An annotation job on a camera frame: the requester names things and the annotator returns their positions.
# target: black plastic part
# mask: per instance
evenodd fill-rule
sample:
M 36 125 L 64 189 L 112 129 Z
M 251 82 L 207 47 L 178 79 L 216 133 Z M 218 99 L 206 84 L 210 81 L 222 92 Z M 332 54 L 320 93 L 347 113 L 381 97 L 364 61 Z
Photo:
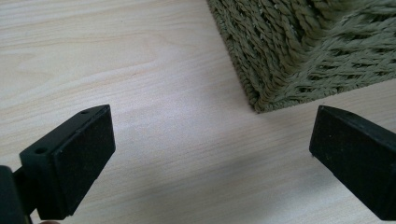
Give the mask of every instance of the black plastic part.
M 396 220 L 396 134 L 320 106 L 309 150 L 382 220 Z
M 31 214 L 35 211 L 38 201 L 37 182 L 26 175 L 23 167 L 14 172 L 14 181 L 25 214 Z
M 0 166 L 0 224 L 26 224 L 30 218 L 25 215 L 23 205 L 11 170 Z
M 109 105 L 77 113 L 26 148 L 21 163 L 37 183 L 40 218 L 73 215 L 114 151 Z

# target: wood grain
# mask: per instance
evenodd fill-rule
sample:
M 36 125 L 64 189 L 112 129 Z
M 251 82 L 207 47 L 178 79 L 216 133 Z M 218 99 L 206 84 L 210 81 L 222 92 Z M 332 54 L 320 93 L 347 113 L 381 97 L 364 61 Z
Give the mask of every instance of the wood grain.
M 396 132 L 396 81 L 258 115 L 205 0 L 3 1 L 0 68 L 13 170 L 78 111 L 111 105 L 116 153 L 62 223 L 379 222 L 308 145 L 319 105 Z

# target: wicker basket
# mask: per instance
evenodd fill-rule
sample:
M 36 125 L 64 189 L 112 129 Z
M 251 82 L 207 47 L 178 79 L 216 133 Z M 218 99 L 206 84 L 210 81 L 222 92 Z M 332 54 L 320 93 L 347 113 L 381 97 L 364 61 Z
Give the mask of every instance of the wicker basket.
M 396 1 L 208 0 L 258 112 L 396 77 Z

